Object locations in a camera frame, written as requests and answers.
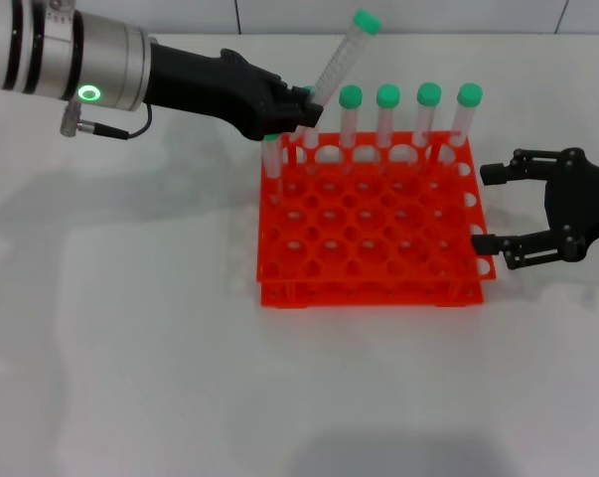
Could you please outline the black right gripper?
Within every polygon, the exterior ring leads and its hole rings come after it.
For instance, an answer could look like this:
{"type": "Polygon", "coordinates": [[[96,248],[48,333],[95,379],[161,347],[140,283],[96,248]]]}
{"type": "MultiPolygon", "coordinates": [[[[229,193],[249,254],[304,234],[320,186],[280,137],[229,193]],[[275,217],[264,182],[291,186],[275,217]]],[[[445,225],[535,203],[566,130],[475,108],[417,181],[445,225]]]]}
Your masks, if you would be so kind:
{"type": "Polygon", "coordinates": [[[599,166],[582,149],[516,149],[508,165],[483,165],[480,175],[485,186],[547,180],[544,207],[550,230],[521,236],[472,235],[478,256],[500,254],[509,270],[574,262],[585,258],[599,239],[599,166]]]}

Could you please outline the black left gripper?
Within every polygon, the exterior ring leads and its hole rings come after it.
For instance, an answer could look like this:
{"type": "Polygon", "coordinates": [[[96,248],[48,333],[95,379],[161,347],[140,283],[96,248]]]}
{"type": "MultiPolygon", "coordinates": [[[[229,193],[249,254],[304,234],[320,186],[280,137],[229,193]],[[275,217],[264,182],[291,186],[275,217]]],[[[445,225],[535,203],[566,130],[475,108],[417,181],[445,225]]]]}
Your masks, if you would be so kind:
{"type": "Polygon", "coordinates": [[[149,104],[221,119],[250,140],[316,126],[324,107],[309,104],[314,90],[288,87],[233,50],[210,58],[151,46],[149,104]]]}

